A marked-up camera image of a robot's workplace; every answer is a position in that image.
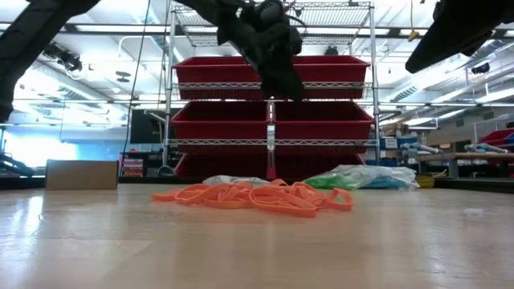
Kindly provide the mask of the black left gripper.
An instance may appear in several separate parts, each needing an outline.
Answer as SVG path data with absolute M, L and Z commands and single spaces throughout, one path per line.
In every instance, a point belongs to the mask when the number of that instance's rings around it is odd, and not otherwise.
M 288 55 L 274 55 L 259 67 L 261 90 L 264 97 L 289 100 L 304 98 L 304 85 L 297 75 L 293 58 L 302 51 L 302 36 L 291 21 L 301 22 L 288 12 L 295 2 L 282 0 L 216 0 L 217 44 L 230 43 L 244 57 L 257 60 L 267 54 L 286 51 Z

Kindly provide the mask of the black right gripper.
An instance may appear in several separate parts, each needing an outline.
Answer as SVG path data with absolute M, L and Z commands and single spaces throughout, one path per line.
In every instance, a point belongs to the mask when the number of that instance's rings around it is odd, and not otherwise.
M 443 12 L 462 15 L 440 16 Z M 495 34 L 502 22 L 514 22 L 514 0 L 438 0 L 434 23 L 408 58 L 405 69 L 414 74 L 456 54 L 472 56 Z

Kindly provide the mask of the bunch of green rubber bands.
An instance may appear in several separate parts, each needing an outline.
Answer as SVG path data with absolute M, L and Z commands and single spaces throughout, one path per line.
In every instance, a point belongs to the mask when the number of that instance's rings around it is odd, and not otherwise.
M 362 179 L 352 175 L 331 173 L 310 177 L 304 180 L 304 183 L 314 189 L 358 189 L 362 185 Z

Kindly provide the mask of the bunch of blue rubber bands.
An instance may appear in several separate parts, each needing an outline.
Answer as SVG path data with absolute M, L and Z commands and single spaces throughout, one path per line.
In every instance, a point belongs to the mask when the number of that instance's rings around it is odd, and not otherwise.
M 362 189 L 409 189 L 410 183 L 401 179 L 380 176 L 374 178 L 370 183 L 363 185 Z

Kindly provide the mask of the orange rubber band tangle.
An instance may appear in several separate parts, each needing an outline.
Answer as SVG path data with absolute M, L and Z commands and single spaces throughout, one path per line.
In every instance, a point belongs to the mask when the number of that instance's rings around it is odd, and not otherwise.
M 322 193 L 304 182 L 289 185 L 281 179 L 260 186 L 246 181 L 195 184 L 168 193 L 154 193 L 151 200 L 223 210 L 253 208 L 301 218 L 314 218 L 319 210 L 347 212 L 354 205 L 352 196 L 345 189 L 335 188 L 330 193 Z

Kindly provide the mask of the long ceiling light bar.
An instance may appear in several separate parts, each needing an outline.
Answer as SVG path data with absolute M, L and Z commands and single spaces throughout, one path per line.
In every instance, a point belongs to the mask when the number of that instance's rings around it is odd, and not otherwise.
M 107 24 L 107 23 L 68 23 L 62 32 L 102 32 L 102 33 L 137 33 L 164 32 L 169 30 L 169 25 L 163 24 Z
M 428 31 L 427 29 L 422 29 L 422 28 L 415 28 L 415 30 L 419 33 L 419 37 L 418 38 L 423 37 L 427 33 L 427 31 Z M 400 36 L 406 36 L 408 38 L 409 33 L 410 33 L 410 28 L 408 28 L 408 29 L 401 29 L 399 35 Z

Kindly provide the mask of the red storage bin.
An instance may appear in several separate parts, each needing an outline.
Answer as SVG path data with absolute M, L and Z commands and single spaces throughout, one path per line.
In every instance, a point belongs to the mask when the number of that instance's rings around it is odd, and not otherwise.
M 508 144 L 508 138 L 514 134 L 514 128 L 491 132 L 479 140 L 480 144 L 502 147 Z

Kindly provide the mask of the wooden bench with grey legs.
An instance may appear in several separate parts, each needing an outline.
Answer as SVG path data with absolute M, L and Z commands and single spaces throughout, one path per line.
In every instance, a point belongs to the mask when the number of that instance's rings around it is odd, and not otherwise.
M 420 173 L 426 172 L 429 161 L 448 161 L 449 178 L 459 178 L 458 160 L 485 160 L 500 164 L 500 176 L 508 177 L 508 164 L 514 162 L 514 153 L 442 153 L 415 157 Z

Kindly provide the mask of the stack of blue bins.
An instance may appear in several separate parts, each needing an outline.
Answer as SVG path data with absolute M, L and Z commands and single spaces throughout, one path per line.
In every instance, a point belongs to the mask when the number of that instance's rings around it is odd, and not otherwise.
M 380 139 L 380 166 L 396 167 L 401 156 L 398 138 L 386 137 Z M 368 149 L 362 156 L 367 165 L 376 165 L 375 149 Z

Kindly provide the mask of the black monitor screen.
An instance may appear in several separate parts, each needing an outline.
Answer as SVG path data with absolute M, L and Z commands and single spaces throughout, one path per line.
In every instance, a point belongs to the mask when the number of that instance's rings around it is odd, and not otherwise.
M 164 138 L 165 112 L 156 109 L 135 109 L 129 129 L 131 144 L 160 144 Z

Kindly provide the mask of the red and white box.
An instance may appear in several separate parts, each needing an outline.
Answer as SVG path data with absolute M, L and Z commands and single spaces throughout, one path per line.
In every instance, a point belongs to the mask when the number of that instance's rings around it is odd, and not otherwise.
M 143 177 L 143 160 L 123 157 L 121 171 L 124 177 Z

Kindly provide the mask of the black ceiling track spotlight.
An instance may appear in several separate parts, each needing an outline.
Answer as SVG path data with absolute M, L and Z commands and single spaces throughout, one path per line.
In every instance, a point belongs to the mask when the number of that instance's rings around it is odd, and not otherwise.
M 73 54 L 71 51 L 58 46 L 56 43 L 50 43 L 45 49 L 45 54 L 55 59 L 58 64 L 64 66 L 66 71 L 82 71 L 83 69 L 79 55 Z

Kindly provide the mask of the small cardboard box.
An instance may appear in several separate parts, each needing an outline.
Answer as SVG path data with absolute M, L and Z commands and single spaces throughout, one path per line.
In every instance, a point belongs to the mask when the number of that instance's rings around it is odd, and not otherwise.
M 46 190 L 116 189 L 118 161 L 48 160 L 45 171 Z

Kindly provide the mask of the black aluminium rig frame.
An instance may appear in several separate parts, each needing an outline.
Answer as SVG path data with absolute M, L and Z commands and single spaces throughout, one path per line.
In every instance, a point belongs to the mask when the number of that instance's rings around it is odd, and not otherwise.
M 514 153 L 488 154 L 492 160 L 498 161 L 496 177 L 436 177 L 435 188 L 463 189 L 471 191 L 483 191 L 494 193 L 514 193 L 514 178 L 509 174 L 514 173 Z M 201 177 L 108 177 L 108 183 L 115 189 L 119 184 L 147 184 L 147 185 L 192 185 L 201 182 Z M 42 177 L 16 177 L 15 175 L 0 174 L 0 190 L 8 189 L 39 189 L 44 188 L 46 179 Z

